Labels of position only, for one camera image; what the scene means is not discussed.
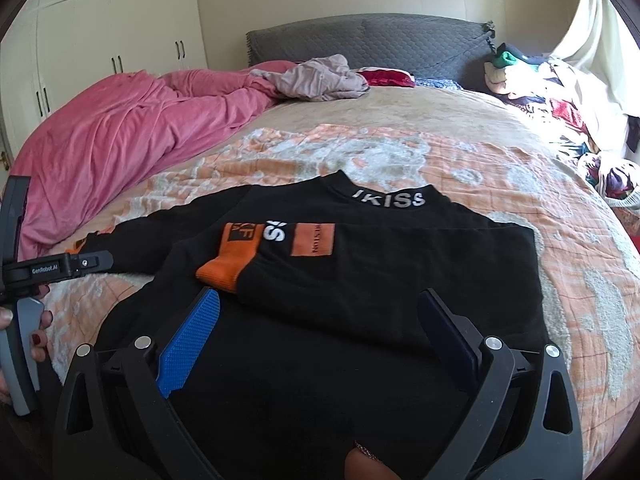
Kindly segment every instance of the wardrobe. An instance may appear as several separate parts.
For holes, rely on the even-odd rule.
[[[12,156],[44,119],[100,79],[206,67],[197,0],[27,0],[0,44]]]

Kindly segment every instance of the handheld device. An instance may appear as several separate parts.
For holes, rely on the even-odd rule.
[[[38,407],[36,392],[40,384],[36,362],[31,357],[30,336],[38,329],[44,310],[34,298],[40,285],[104,272],[113,265],[109,251],[16,261],[30,180],[28,176],[10,176],[0,206],[0,305],[14,313],[7,329],[0,330],[0,369],[17,415],[27,415]]]

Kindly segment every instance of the orange cuff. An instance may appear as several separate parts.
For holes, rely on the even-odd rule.
[[[74,242],[74,246],[71,249],[67,249],[65,251],[65,253],[78,254],[82,250],[82,248],[84,247],[85,243],[86,243],[86,237],[83,238],[82,240],[78,240],[78,241]]]
[[[264,224],[228,223],[222,232],[218,256],[196,271],[196,278],[215,288],[238,290],[238,276],[258,252]]]

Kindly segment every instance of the blue gripper pad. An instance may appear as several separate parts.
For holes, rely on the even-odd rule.
[[[219,316],[220,298],[210,288],[160,354],[156,384],[165,399],[184,386]]]

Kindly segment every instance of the headboard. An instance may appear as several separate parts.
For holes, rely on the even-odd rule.
[[[401,68],[416,77],[453,79],[478,91],[486,91],[483,63],[494,52],[494,37],[493,23],[421,14],[348,14],[246,35],[250,65],[343,54],[352,68]]]

